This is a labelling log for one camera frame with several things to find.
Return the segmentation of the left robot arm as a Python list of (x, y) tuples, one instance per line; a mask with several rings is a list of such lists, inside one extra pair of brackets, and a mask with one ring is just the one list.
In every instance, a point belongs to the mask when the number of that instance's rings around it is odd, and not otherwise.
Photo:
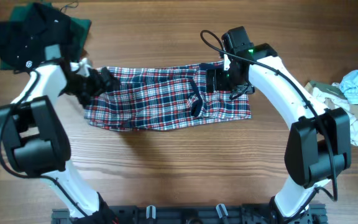
[(119, 89), (104, 67), (96, 70), (84, 58), (71, 62), (58, 44), (44, 47), (45, 60), (26, 63), (30, 80), (10, 104), (0, 106), (0, 164), (20, 179), (45, 182), (68, 208), (72, 223), (118, 223), (118, 217), (79, 174), (71, 161), (69, 138), (54, 104), (63, 94), (86, 106), (91, 97)]

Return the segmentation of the plaid navy red shirt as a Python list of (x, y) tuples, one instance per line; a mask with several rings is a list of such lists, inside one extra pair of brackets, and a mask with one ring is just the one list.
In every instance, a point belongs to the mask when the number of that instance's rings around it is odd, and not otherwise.
[(230, 91), (206, 88), (206, 71), (223, 62), (166, 68), (108, 67), (120, 89), (91, 99), (84, 118), (111, 131), (168, 131), (251, 118), (249, 99), (230, 100)]

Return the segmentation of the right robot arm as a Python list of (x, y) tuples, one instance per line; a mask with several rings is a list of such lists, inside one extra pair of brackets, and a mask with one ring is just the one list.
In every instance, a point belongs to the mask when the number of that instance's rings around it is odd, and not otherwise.
[(228, 30), (218, 42), (224, 67), (206, 72), (207, 91), (229, 90), (235, 100), (259, 89), (290, 130), (284, 155), (288, 179), (269, 202), (269, 222), (290, 223), (309, 214), (320, 192), (337, 201), (337, 177), (351, 166), (347, 113), (316, 100), (278, 53), (269, 44), (254, 45), (244, 27)]

